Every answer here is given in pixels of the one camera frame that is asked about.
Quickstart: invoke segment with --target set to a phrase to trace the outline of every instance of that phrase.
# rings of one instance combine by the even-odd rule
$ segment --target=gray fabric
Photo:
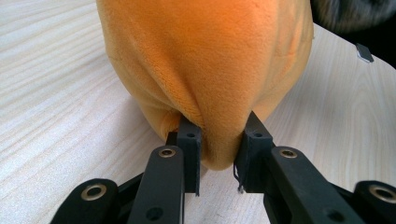
[[[345,34],[391,18],[396,12],[396,0],[311,0],[311,7],[321,26]]]

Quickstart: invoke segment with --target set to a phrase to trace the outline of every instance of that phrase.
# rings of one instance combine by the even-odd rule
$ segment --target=black plastic part
[[[177,146],[184,152],[185,190],[199,196],[201,164],[201,129],[181,117],[177,133]]]
[[[274,147],[265,160],[291,212],[290,223],[363,223],[299,150]]]
[[[396,188],[378,181],[359,182],[352,206],[366,223],[396,223]]]
[[[240,191],[243,189],[247,193],[264,193],[266,173],[263,170],[262,158],[273,146],[273,137],[252,112],[248,117],[241,146],[233,163],[234,176],[239,181]]]
[[[84,182],[69,194],[51,223],[117,223],[120,211],[117,196],[117,184],[111,180]]]
[[[126,223],[134,206],[134,199],[139,189],[143,174],[137,175],[119,186],[120,213],[118,224]]]
[[[152,151],[127,223],[183,223],[184,156],[179,147]]]

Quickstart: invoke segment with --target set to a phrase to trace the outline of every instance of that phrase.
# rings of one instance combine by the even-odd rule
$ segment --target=table surface
[[[0,2],[0,223],[49,223],[78,184],[122,184],[163,142],[105,53],[96,4]],[[304,74],[264,122],[331,182],[396,186],[396,71],[315,26]],[[232,169],[204,170],[186,223],[266,223],[260,194],[238,194]]]

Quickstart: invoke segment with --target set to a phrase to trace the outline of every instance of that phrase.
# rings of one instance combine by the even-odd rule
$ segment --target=fleece fabric
[[[229,167],[248,115],[265,120],[304,71],[309,0],[97,0],[106,53],[165,139],[202,128],[202,164]]]

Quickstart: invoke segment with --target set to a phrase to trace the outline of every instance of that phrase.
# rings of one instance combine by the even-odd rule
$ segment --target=white wood grain surface
[[[334,184],[396,186],[396,71],[318,26],[303,76],[264,123]],[[162,144],[107,59],[94,1],[0,1],[0,223],[49,223],[75,186],[122,184]],[[201,181],[186,223],[268,222],[231,169]]]

